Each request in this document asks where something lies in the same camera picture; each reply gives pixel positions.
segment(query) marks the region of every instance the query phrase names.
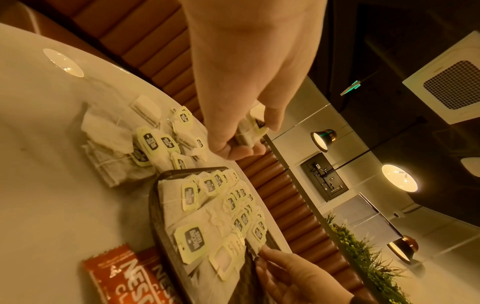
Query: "nescafe packet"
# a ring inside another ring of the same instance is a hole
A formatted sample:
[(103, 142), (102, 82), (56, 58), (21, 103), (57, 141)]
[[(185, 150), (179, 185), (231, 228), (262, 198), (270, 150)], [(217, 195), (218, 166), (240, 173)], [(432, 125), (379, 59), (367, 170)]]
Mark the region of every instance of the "nescafe packet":
[(181, 304), (155, 248), (122, 245), (83, 261), (104, 304)]

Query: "table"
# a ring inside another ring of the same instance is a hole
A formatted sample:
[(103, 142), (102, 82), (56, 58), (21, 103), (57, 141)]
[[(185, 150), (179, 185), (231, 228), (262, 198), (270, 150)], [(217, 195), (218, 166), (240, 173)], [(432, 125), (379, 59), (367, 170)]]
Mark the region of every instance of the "table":
[[(83, 70), (74, 77), (43, 53), (66, 55)], [(8, 303), (100, 303), (81, 261), (129, 243), (153, 246), (148, 215), (151, 181), (108, 188), (80, 145), (85, 101), (130, 104), (140, 94), (167, 113), (178, 107), (165, 93), (91, 54), (0, 25), (0, 294)], [(206, 138), (195, 122), (194, 135)], [(235, 169), (212, 153), (203, 165)], [(280, 249), (290, 252), (265, 204)]]

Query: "hand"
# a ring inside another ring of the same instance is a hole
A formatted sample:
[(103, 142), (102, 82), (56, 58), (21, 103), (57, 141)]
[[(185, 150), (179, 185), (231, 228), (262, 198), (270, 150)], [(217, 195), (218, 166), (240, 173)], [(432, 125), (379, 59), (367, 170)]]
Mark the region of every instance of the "hand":
[(187, 17), (209, 148), (231, 160), (264, 154), (229, 140), (256, 99), (280, 128), (315, 58), (327, 0), (180, 0)]
[(349, 304), (353, 294), (296, 254), (263, 246), (255, 261), (263, 288), (278, 304)]

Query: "tray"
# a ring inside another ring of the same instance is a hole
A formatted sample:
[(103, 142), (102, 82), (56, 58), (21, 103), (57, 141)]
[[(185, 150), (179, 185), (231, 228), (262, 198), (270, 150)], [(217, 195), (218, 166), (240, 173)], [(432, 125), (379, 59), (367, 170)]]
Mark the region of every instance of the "tray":
[[(165, 231), (163, 210), (160, 205), (158, 182), (161, 180), (186, 178), (191, 174), (199, 174), (203, 171), (212, 173), (216, 170), (224, 171), (226, 167), (198, 168), (186, 170), (171, 170), (162, 173), (153, 183), (148, 198), (150, 213), (150, 225), (155, 241), (155, 246), (162, 260), (165, 272), (170, 277), (178, 296), (183, 304), (200, 304), (197, 291), (192, 285), (190, 277), (184, 269), (180, 255), (175, 250), (169, 236)], [(270, 248), (278, 249), (269, 232), (266, 235), (266, 243)], [(269, 297), (264, 293), (255, 272), (255, 263), (250, 255), (245, 253), (245, 264), (240, 271), (240, 280), (230, 298), (228, 304), (244, 303), (269, 303)]]

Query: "lamp shade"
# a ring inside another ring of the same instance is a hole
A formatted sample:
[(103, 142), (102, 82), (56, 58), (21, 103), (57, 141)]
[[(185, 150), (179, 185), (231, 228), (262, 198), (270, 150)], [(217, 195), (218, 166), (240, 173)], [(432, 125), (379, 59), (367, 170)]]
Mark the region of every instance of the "lamp shade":
[(402, 261), (411, 264), (415, 252), (419, 250), (419, 244), (408, 235), (387, 244)]
[(337, 133), (332, 129), (327, 129), (320, 132), (311, 132), (310, 136), (315, 145), (322, 152), (327, 152), (335, 139), (337, 139)]
[(415, 192), (419, 189), (419, 185), (415, 179), (405, 172), (405, 170), (397, 166), (383, 165), (381, 172), (390, 183), (406, 192)]

